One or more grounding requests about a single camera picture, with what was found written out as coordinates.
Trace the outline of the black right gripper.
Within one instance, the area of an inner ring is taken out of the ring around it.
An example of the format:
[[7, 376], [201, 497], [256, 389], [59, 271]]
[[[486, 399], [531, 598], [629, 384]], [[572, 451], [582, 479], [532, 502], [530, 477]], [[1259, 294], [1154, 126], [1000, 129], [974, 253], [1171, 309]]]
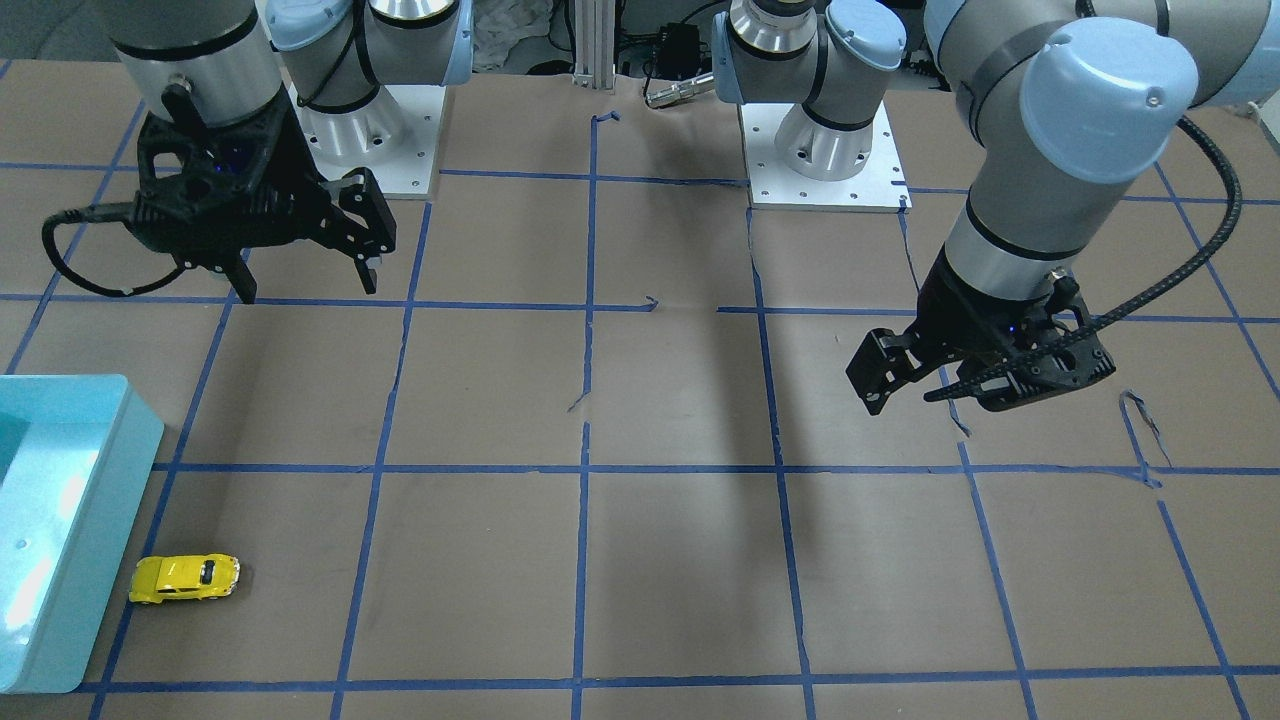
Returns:
[[131, 232], [146, 249], [218, 268], [252, 305], [257, 282], [243, 249], [311, 240], [352, 259], [364, 292], [376, 293], [397, 225], [371, 169], [325, 183], [288, 100], [271, 100], [206, 140], [198, 143], [154, 113], [143, 119]]

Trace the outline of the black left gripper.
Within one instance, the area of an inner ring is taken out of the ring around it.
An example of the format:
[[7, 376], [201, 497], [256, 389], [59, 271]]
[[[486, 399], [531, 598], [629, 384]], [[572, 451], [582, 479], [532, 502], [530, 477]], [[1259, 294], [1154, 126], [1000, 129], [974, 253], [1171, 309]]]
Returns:
[[1001, 413], [1112, 375], [1115, 361], [1098, 337], [1112, 323], [1110, 313], [1089, 314], [1075, 281], [1056, 281], [1042, 299], [996, 299], [972, 288], [940, 252], [922, 286], [916, 319], [901, 334], [869, 331], [845, 374], [865, 410], [878, 416], [893, 392], [956, 363], [956, 392]]

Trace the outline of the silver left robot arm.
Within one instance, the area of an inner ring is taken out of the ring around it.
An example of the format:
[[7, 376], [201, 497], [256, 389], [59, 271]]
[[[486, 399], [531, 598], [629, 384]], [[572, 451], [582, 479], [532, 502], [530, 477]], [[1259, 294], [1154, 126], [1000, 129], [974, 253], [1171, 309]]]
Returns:
[[[986, 159], [902, 333], [870, 331], [846, 374], [867, 411], [936, 369], [925, 401], [992, 413], [1114, 373], [1098, 333], [1167, 293], [1230, 238], [1243, 192], [1187, 113], [1277, 90], [1275, 1], [924, 1], [925, 40]], [[732, 1], [714, 18], [724, 102], [785, 102], [780, 147], [797, 173], [842, 179], [867, 151], [906, 53], [878, 1]], [[1203, 249], [1114, 310], [1089, 314], [1071, 268], [1133, 182], [1181, 129], [1228, 206]]]

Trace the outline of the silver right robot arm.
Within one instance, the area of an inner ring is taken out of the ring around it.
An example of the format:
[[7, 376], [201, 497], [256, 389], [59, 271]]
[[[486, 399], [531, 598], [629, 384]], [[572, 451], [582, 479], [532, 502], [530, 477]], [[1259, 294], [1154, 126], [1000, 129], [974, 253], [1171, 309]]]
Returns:
[[96, 1], [143, 96], [140, 186], [79, 210], [173, 260], [150, 293], [202, 268], [251, 304], [248, 249], [300, 240], [347, 256], [366, 293], [396, 249], [380, 181], [413, 156], [416, 124], [392, 90], [462, 85], [474, 68], [471, 1]]

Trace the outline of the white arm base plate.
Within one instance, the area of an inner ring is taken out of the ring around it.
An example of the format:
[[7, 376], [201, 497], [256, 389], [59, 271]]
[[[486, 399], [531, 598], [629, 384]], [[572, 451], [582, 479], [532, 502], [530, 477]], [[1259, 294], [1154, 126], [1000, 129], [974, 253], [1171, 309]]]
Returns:
[[447, 106], [447, 87], [393, 85], [380, 87], [370, 104], [351, 113], [294, 111], [326, 178], [366, 167], [385, 197], [428, 201]]
[[739, 108], [756, 210], [900, 213], [913, 206], [884, 104], [869, 126], [837, 131], [795, 104]]

